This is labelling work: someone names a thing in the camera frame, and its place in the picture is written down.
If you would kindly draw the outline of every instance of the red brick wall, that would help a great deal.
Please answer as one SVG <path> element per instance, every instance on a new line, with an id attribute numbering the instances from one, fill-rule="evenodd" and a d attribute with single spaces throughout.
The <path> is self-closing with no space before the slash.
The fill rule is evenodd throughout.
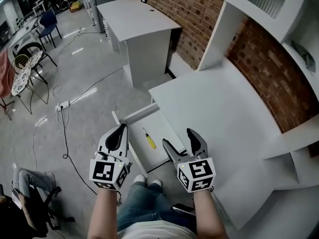
<path id="1" fill-rule="evenodd" d="M 148 3 L 182 27 L 175 49 L 196 69 L 223 0 L 148 0 Z M 261 96 L 281 131 L 286 132 L 318 114 L 318 101 L 289 54 L 256 22 L 245 19 L 243 23 L 228 58 Z"/>

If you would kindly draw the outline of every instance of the power strip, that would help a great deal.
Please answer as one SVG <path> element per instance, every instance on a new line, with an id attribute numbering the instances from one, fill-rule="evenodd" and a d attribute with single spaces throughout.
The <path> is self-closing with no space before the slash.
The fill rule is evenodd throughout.
<path id="1" fill-rule="evenodd" d="M 70 106 L 70 103 L 69 103 L 69 101 L 65 101 L 63 103 L 60 103 L 60 104 L 56 105 L 55 106 L 55 111 L 56 112 L 61 111 L 61 106 L 63 106 L 63 109 L 65 109 L 65 108 L 68 108 Z"/>

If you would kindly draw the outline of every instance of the drawer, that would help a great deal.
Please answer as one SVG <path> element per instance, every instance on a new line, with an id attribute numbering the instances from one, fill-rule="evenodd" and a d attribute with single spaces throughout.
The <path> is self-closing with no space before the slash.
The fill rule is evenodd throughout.
<path id="1" fill-rule="evenodd" d="M 146 177 L 149 172 L 169 161 L 162 145 L 163 138 L 170 141 L 179 153 L 186 151 L 156 103 L 123 119 L 118 118 L 114 111 L 112 115 L 117 124 L 128 125 L 129 151 Z M 150 146 L 143 127 L 156 145 L 155 149 Z"/>

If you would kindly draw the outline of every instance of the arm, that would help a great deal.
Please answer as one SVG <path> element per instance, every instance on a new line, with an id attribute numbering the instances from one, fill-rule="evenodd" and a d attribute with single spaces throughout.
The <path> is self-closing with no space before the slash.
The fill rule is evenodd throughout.
<path id="1" fill-rule="evenodd" d="M 225 227 L 218 216 L 209 190 L 194 193 L 197 234 L 199 239 L 226 239 Z"/>
<path id="2" fill-rule="evenodd" d="M 116 205 L 116 191 L 99 189 L 91 217 L 88 239 L 117 238 Z"/>
<path id="3" fill-rule="evenodd" d="M 25 207 L 25 196 L 23 194 L 19 194 L 19 200 L 21 202 L 22 210 L 23 210 L 23 213 L 25 215 L 26 221 L 28 222 L 30 227 L 32 227 L 34 230 L 37 231 L 32 219 L 28 213 L 28 210 Z"/>

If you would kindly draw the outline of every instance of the screwdriver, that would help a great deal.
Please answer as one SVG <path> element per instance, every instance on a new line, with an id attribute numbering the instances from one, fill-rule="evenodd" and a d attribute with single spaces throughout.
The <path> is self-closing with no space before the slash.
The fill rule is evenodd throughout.
<path id="1" fill-rule="evenodd" d="M 145 128 L 144 128 L 144 127 L 143 127 L 143 130 L 144 130 L 144 132 L 145 132 L 146 138 L 149 140 L 150 146 L 151 146 L 153 149 L 156 149 L 156 146 L 155 146 L 155 144 L 154 144 L 153 140 L 151 139 L 151 137 L 149 136 L 149 134 L 148 134 L 148 133 L 146 133 L 146 131 L 145 131 Z"/>

